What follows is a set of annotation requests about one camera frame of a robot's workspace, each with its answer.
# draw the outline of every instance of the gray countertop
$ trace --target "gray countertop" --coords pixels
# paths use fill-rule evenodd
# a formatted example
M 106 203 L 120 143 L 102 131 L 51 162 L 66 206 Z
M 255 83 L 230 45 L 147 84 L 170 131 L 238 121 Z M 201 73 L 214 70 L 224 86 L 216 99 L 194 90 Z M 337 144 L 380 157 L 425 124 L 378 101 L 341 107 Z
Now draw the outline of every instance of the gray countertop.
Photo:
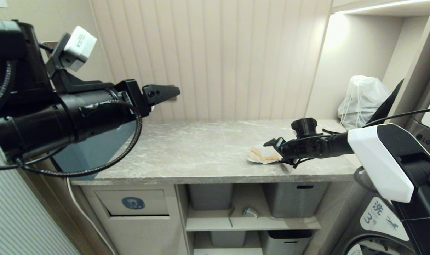
M 249 183 L 351 181 L 358 166 L 355 155 L 314 159 L 298 168 L 283 163 L 263 165 L 246 160 L 251 146 L 272 138 L 295 138 L 292 120 L 174 122 L 144 124 L 133 150 L 93 180 L 75 185 L 184 183 Z M 345 129 L 334 120 L 318 120 L 322 128 Z

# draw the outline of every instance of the plastic bag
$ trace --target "plastic bag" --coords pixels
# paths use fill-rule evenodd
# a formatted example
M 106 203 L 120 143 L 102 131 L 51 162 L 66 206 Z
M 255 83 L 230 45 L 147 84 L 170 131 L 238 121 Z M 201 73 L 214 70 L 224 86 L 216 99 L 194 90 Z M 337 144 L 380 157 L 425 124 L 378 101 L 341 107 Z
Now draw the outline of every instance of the plastic bag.
M 353 76 L 345 99 L 338 108 L 341 124 L 347 130 L 364 126 L 389 95 L 379 79 L 363 75 Z

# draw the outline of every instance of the storage bin handle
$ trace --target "storage bin handle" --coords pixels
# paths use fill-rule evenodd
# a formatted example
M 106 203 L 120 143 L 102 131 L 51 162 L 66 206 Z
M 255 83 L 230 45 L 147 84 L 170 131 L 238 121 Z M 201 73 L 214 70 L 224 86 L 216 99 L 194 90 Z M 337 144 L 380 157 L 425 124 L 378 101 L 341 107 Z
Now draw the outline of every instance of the storage bin handle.
M 314 188 L 313 185 L 300 185 L 300 186 L 297 186 L 297 189 L 312 189 L 312 188 Z

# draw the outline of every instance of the ceiling light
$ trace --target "ceiling light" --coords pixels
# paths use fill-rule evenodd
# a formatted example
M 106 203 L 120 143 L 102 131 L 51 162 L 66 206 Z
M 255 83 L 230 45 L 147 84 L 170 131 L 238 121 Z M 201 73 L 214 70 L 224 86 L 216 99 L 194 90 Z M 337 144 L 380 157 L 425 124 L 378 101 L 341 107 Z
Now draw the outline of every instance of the ceiling light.
M 364 10 L 373 10 L 373 9 L 378 9 L 378 8 L 385 8 L 385 7 L 390 7 L 390 6 L 396 6 L 396 5 L 406 5 L 406 4 L 413 4 L 413 3 L 419 3 L 419 2 L 428 2 L 430 0 L 406 0 L 406 1 L 401 1 L 401 2 L 394 2 L 394 3 L 389 3 L 389 4 L 383 4 L 383 5 L 374 5 L 374 6 L 369 6 L 369 7 L 364 7 L 364 8 L 357 8 L 357 9 L 352 9 L 352 10 L 343 10 L 343 11 L 338 11 L 336 13 L 340 13 L 340 14 L 348 14 L 348 13 L 354 13 L 354 12 L 359 12 L 359 11 L 364 11 Z

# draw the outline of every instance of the blue circular sticker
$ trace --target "blue circular sticker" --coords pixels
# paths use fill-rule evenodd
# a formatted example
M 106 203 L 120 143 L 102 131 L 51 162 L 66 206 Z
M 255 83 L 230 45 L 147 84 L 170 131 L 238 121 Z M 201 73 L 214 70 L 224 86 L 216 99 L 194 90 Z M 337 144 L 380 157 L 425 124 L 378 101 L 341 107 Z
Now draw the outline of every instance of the blue circular sticker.
M 145 207 L 144 201 L 137 197 L 124 197 L 122 199 L 122 203 L 126 208 L 134 210 L 142 209 Z

